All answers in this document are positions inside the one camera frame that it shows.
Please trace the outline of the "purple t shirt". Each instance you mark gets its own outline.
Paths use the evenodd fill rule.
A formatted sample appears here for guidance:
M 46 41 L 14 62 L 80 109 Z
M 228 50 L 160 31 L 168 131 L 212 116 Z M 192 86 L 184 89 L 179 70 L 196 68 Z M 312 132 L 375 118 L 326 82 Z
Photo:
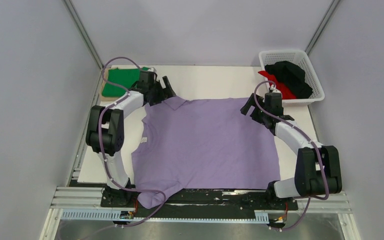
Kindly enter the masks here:
M 182 189 L 264 189 L 281 178 L 272 133 L 241 114 L 246 98 L 169 98 L 144 107 L 132 153 L 140 204 L 158 206 Z

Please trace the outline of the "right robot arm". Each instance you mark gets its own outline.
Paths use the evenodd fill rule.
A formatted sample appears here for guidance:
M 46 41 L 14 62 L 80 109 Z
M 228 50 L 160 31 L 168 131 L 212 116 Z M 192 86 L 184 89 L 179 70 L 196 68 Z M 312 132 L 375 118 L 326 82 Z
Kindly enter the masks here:
M 251 94 L 240 112 L 247 115 L 251 108 L 251 119 L 265 126 L 296 155 L 294 176 L 268 184 L 265 201 L 270 208 L 278 209 L 286 198 L 326 200 L 329 195 L 342 191 L 338 149 L 312 140 L 299 128 L 295 119 L 284 113 L 280 93 L 268 92 L 263 97 Z

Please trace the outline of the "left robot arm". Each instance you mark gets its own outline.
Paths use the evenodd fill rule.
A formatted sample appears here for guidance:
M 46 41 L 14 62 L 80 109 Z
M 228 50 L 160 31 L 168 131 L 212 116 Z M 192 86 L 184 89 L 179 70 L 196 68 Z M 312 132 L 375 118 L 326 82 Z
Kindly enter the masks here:
M 106 186 L 100 203 L 102 207 L 121 208 L 133 201 L 134 189 L 121 155 L 125 141 L 124 119 L 146 104 L 157 105 L 175 96 L 167 76 L 158 80 L 156 72 L 141 70 L 139 79 L 125 90 L 123 96 L 107 106 L 91 108 L 85 142 L 99 156 L 104 167 Z

